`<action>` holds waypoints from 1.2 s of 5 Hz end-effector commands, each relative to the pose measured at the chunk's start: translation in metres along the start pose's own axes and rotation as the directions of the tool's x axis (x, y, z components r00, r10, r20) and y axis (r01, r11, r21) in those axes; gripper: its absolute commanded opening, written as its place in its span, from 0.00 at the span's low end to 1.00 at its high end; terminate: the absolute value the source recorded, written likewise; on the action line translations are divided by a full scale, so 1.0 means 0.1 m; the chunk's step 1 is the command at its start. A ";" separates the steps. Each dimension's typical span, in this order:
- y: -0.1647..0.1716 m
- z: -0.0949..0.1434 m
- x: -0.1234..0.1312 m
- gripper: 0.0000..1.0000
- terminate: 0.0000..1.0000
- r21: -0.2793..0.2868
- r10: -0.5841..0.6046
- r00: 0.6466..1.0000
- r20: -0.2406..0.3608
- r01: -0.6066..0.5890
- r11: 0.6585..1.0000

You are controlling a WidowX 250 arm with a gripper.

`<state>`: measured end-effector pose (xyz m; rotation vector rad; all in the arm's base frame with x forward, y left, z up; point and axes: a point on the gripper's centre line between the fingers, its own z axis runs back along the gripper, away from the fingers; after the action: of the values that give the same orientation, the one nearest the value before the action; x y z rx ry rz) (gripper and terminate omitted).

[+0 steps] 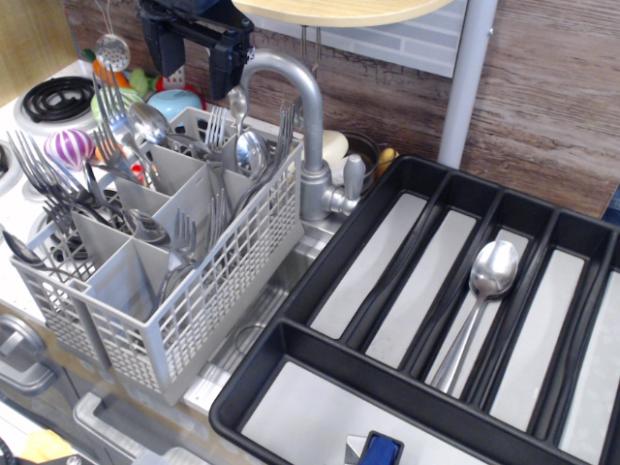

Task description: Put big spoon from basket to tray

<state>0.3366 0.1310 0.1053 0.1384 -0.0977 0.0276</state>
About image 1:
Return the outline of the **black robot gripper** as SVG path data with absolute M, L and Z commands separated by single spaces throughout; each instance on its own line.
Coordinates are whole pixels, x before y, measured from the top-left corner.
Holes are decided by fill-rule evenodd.
M 233 1 L 139 1 L 138 18 L 156 70 L 169 78 L 185 65 L 184 40 L 211 49 L 210 95 L 223 100 L 240 84 L 254 48 L 254 23 Z

